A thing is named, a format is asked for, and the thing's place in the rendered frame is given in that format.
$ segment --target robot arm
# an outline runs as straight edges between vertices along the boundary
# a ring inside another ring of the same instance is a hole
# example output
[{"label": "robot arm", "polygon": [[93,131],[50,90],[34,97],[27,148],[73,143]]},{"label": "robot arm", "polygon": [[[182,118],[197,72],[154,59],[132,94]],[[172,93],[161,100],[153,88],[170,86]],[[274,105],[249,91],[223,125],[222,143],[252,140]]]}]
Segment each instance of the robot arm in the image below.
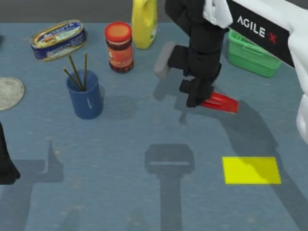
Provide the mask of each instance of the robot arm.
[{"label": "robot arm", "polygon": [[304,93],[296,125],[308,143],[308,11],[285,0],[205,0],[203,17],[237,31],[295,69]]}]

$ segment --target yellow mustard bottle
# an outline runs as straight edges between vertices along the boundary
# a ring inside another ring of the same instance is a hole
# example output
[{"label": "yellow mustard bottle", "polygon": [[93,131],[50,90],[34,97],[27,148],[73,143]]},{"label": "yellow mustard bottle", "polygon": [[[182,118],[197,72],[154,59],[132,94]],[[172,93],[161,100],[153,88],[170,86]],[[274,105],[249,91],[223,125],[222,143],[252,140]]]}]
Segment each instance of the yellow mustard bottle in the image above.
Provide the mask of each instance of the yellow mustard bottle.
[{"label": "yellow mustard bottle", "polygon": [[133,0],[131,29],[136,48],[149,48],[156,38],[157,0]]}]

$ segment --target yellow block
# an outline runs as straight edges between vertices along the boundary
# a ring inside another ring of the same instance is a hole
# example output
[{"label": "yellow block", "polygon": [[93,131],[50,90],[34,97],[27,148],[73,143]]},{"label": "yellow block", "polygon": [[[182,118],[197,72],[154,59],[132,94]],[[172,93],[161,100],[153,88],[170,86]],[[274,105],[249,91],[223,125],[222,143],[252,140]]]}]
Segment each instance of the yellow block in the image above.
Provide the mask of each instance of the yellow block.
[{"label": "yellow block", "polygon": [[281,184],[275,157],[223,157],[226,184]]}]

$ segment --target blue pen holder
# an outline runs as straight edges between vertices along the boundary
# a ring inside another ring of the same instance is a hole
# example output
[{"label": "blue pen holder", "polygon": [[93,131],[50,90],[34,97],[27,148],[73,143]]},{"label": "blue pen holder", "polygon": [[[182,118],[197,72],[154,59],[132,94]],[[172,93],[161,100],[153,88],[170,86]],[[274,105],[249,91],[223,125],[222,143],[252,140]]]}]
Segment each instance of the blue pen holder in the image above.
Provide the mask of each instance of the blue pen holder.
[{"label": "blue pen holder", "polygon": [[[84,70],[79,70],[78,75],[81,82],[84,80]],[[66,86],[72,100],[75,114],[81,119],[94,119],[103,110],[103,100],[100,93],[100,86],[96,74],[88,71],[87,89],[80,91],[76,84],[67,78]]]}]

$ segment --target green box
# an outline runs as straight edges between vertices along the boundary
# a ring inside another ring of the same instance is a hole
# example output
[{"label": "green box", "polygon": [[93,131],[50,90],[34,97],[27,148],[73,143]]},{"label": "green box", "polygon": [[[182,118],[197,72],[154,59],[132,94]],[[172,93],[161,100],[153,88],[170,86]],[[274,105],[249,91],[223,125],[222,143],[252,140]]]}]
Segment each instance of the green box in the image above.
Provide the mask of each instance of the green box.
[{"label": "green box", "polygon": [[282,62],[233,30],[229,31],[229,62],[260,76],[273,77]]}]

